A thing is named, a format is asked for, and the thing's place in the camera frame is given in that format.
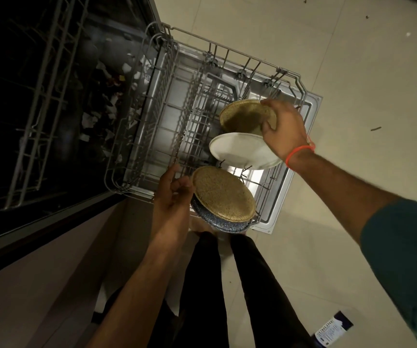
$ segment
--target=wire rack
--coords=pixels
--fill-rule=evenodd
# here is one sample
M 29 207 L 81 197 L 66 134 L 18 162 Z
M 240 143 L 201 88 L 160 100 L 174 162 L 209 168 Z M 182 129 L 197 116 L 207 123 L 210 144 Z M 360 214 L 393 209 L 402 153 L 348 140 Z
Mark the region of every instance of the wire rack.
M 151 24 L 147 32 L 154 29 Z M 285 167 L 253 171 L 225 166 L 211 156 L 208 145 L 223 133 L 220 111 L 236 100 L 287 92 L 300 109 L 307 95 L 300 75 L 182 29 L 167 24 L 163 29 L 142 42 L 141 61 L 133 70 L 145 72 L 147 59 L 150 78 L 141 75 L 136 90 L 130 89 L 131 109 L 120 121 L 105 184 L 113 192 L 150 200 L 160 176 L 175 161 L 182 167 L 180 175 L 219 166 L 238 176 L 255 196 L 253 224 L 258 223 Z M 176 41 L 175 31 L 189 35 L 195 45 Z
M 45 180 L 47 157 L 59 120 L 89 0 L 57 0 L 51 27 L 40 34 L 45 50 L 4 209 L 23 204 Z

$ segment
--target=hand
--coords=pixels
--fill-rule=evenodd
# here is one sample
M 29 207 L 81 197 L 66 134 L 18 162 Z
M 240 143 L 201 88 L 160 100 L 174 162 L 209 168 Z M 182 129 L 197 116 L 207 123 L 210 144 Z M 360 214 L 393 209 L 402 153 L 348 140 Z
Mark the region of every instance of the hand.
M 173 181 L 179 165 L 172 165 L 161 177 L 154 195 L 154 213 L 150 239 L 157 235 L 169 244 L 182 245 L 189 230 L 189 205 L 194 186 L 188 176 Z
M 290 102 L 264 99 L 260 103 L 271 107 L 276 112 L 276 130 L 271 128 L 268 121 L 265 121 L 262 123 L 262 134 L 265 143 L 282 161 L 285 161 L 296 147 L 309 145 L 304 120 Z M 310 153 L 310 150 L 304 149 L 299 152 Z

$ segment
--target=plate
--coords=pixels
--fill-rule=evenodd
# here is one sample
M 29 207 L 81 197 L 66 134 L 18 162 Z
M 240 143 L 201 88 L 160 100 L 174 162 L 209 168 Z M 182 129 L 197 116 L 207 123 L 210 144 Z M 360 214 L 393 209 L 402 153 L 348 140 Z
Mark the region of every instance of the plate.
M 204 205 L 202 205 L 196 196 L 192 197 L 191 206 L 202 220 L 219 231 L 227 233 L 240 233 L 247 230 L 252 223 L 252 220 L 245 222 L 231 222 L 223 220 L 222 218 L 219 218 L 211 213 Z
M 242 181 L 219 167 L 203 166 L 192 175 L 195 196 L 215 216 L 247 222 L 255 215 L 255 199 Z
M 261 123 L 267 118 L 276 129 L 276 114 L 269 106 L 253 99 L 239 100 L 227 105 L 219 114 L 219 122 L 225 132 L 262 135 Z
M 282 162 L 256 134 L 221 134 L 211 140 L 209 148 L 217 160 L 238 168 L 265 170 Z

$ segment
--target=brown plate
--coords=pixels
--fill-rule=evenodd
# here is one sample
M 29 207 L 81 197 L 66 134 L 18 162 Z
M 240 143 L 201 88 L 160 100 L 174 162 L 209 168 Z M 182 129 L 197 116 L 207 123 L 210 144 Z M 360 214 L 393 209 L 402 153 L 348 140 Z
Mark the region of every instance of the brown plate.
M 246 222 L 255 215 L 255 199 L 242 181 L 218 167 L 204 166 L 192 175 L 195 196 L 215 216 Z
M 252 133 L 262 135 L 261 122 L 267 118 L 276 129 L 276 114 L 260 101 L 247 99 L 230 103 L 219 114 L 221 127 L 228 133 Z

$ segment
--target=red bracelet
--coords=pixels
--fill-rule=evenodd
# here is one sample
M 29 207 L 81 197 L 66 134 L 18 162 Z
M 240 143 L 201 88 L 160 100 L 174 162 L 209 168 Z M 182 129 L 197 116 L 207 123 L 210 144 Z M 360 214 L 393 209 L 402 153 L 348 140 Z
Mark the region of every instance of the red bracelet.
M 293 149 L 289 155 L 287 155 L 286 157 L 286 166 L 287 168 L 291 168 L 289 166 L 289 160 L 291 159 L 291 157 L 293 156 L 293 154 L 295 154 L 297 151 L 303 150 L 303 149 L 310 149 L 311 151 L 315 152 L 315 143 L 313 141 L 311 141 L 310 137 L 307 136 L 307 142 L 309 145 L 302 145 L 302 146 L 298 146 L 295 149 Z

